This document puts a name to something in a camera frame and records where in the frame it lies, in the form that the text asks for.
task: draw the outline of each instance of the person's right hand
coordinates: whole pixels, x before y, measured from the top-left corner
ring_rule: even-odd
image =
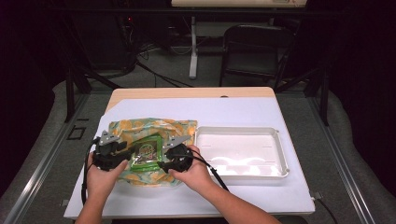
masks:
[[[189,149],[200,152],[199,148],[196,146],[187,146]],[[216,183],[210,177],[207,171],[206,165],[198,160],[193,160],[192,165],[187,172],[178,172],[176,170],[169,170],[169,174],[174,178],[183,181],[190,189],[197,191],[198,193],[203,192],[203,190],[210,190]]]

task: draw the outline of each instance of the hand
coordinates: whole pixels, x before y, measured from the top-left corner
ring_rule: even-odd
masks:
[[[88,165],[92,164],[92,156],[93,153],[90,153]],[[116,184],[117,177],[126,168],[127,164],[128,161],[123,161],[115,169],[108,172],[99,170],[92,164],[87,174],[88,200],[90,199],[90,195],[92,195],[96,199],[101,199],[105,202]]]
[[[200,152],[199,148],[196,146],[187,146],[189,149]],[[190,169],[187,172],[178,172],[176,170],[169,170],[169,174],[174,178],[183,181],[190,189],[197,191],[198,193],[203,192],[203,190],[211,189],[213,185],[216,185],[210,177],[207,171],[206,165],[201,161],[193,160]]]

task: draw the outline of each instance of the black cable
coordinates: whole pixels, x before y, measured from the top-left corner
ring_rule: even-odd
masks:
[[[91,151],[91,147],[93,146],[93,144],[97,144],[100,140],[100,137],[96,137],[95,139],[93,139],[90,143],[90,145],[87,148],[87,151],[85,152],[85,161],[84,161],[84,176],[82,179],[82,184],[81,184],[81,200],[82,200],[82,204],[85,204],[85,202],[87,201],[87,173],[88,170],[91,168],[92,164],[88,167],[88,158],[90,157],[90,151]]]
[[[172,81],[174,81],[174,82],[176,82],[176,83],[179,83],[179,84],[182,84],[182,85],[185,85],[185,86],[187,86],[187,87],[193,87],[192,85],[186,84],[186,83],[184,83],[184,82],[181,82],[181,81],[172,79],[172,78],[170,78],[170,77],[165,77],[165,76],[162,76],[162,75],[160,75],[160,74],[157,74],[157,73],[155,73],[154,71],[152,71],[151,69],[149,69],[147,66],[145,66],[144,64],[142,64],[142,63],[139,62],[139,61],[137,61],[136,64],[139,65],[140,67],[142,67],[143,69],[149,71],[149,72],[152,73],[154,76],[161,78],[162,80],[168,82],[169,84],[171,84],[171,85],[173,85],[173,86],[175,86],[175,87],[180,87],[180,86],[178,86],[177,84],[173,83]]]
[[[329,212],[330,216],[332,217],[332,220],[334,221],[335,224],[338,224],[337,219],[335,218],[335,215],[332,213],[330,208],[321,200],[321,199],[316,199],[316,201],[320,202],[321,205]]]
[[[196,159],[200,162],[202,162],[203,164],[205,164],[207,167],[209,167],[210,172],[212,172],[213,176],[219,181],[219,184],[221,185],[222,188],[228,190],[227,186],[224,184],[224,182],[222,181],[221,177],[219,176],[217,170],[215,168],[213,168],[213,166],[211,166],[202,156],[201,154],[199,154],[198,152],[192,150],[193,152],[197,153],[201,158],[196,157],[196,156],[190,156],[190,155],[183,155],[183,154],[172,154],[172,156],[175,157],[188,157],[188,158],[192,158],[192,159]]]

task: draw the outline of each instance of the white table surface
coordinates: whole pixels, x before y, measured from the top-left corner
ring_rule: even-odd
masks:
[[[228,186],[231,193],[265,211],[277,214],[311,214],[315,205],[275,97],[167,98],[122,100],[101,118],[96,136],[120,119],[196,119],[198,126],[272,127],[279,130],[290,173],[278,180],[264,179],[248,185]],[[77,218],[82,202],[82,170],[65,217]],[[108,197],[104,218],[219,217],[216,208],[181,184],[177,187],[134,187],[116,183]]]

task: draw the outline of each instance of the table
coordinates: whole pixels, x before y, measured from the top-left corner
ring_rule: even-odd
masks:
[[[112,120],[143,117],[197,119],[198,126],[258,126],[279,130],[285,159],[290,168],[289,175],[276,180],[265,179],[246,185],[229,185],[230,192],[273,215],[307,215],[315,211],[272,89],[258,87],[114,90],[106,113],[99,123],[97,135],[100,135]],[[81,182],[82,174],[64,213],[65,217],[77,218],[82,208]],[[173,188],[142,188],[118,182],[106,202],[103,217],[220,217],[220,213],[184,184]]]

